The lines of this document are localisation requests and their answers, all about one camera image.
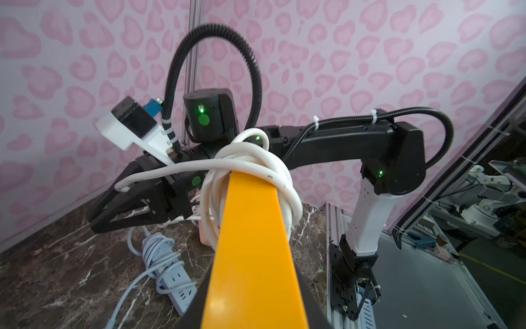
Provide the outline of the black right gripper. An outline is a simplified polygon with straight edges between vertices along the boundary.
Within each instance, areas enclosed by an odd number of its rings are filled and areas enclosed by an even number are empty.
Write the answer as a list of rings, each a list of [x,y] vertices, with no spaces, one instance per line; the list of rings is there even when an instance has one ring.
[[[187,149],[175,157],[175,164],[209,158],[205,149]],[[130,163],[88,213],[90,229],[101,234],[191,216],[189,195],[201,187],[205,171],[192,167],[190,171],[150,180],[128,178],[162,167],[166,165],[146,152]]]

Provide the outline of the yellow power strip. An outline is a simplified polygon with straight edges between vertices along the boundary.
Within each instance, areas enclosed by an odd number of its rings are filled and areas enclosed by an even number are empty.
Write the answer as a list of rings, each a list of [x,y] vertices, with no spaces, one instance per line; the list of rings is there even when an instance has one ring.
[[[277,189],[233,172],[202,328],[307,328]]]

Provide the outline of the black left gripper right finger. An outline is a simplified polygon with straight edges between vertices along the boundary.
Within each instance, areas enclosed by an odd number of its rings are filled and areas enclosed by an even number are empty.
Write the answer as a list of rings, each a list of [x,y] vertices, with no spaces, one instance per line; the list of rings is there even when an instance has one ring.
[[[305,314],[308,320],[308,328],[333,329],[314,294],[311,292],[310,286],[307,284],[299,268],[295,267],[295,271],[297,274],[301,297],[304,303]]]

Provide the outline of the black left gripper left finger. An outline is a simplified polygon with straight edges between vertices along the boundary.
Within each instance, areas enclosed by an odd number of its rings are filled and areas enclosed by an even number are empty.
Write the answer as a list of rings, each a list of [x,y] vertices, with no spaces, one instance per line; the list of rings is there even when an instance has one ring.
[[[188,310],[179,320],[176,329],[200,329],[204,316],[205,303],[210,285],[211,271],[207,271],[199,288],[197,294],[190,303]]]

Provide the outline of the pink power strip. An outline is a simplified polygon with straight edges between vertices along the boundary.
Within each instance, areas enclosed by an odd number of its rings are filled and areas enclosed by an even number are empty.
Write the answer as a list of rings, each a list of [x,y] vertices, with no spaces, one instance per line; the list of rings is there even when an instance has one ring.
[[[209,239],[208,239],[208,237],[207,237],[207,235],[205,233],[203,224],[201,223],[201,219],[199,220],[198,227],[199,227],[199,240],[200,240],[201,244],[210,247],[211,244],[210,244],[210,241],[209,241]]]

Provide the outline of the light blue power strip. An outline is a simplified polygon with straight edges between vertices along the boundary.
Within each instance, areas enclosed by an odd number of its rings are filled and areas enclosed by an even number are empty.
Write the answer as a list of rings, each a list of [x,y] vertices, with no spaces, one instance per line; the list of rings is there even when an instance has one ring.
[[[141,256],[147,275],[156,281],[156,291],[167,296],[182,317],[197,294],[196,282],[184,268],[181,254],[173,248],[175,241],[157,232],[142,242]]]

